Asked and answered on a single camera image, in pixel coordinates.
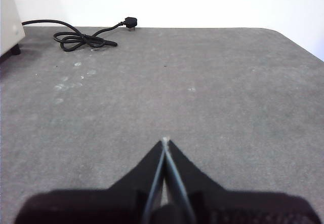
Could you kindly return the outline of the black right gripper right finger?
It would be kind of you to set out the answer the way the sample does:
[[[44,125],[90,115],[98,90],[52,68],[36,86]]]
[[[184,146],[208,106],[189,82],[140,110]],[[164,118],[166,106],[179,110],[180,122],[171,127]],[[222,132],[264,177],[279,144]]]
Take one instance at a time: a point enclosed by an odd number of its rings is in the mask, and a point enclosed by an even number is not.
[[[320,223],[308,201],[286,193],[229,190],[196,167],[172,142],[167,157],[196,223]]]

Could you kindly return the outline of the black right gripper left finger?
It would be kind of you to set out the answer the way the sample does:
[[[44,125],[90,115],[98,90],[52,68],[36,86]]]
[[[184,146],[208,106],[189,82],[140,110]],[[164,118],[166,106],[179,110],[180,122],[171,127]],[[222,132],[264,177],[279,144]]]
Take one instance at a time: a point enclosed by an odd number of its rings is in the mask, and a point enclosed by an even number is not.
[[[158,167],[159,141],[130,172],[108,189],[67,189],[30,197],[15,223],[139,223]]]

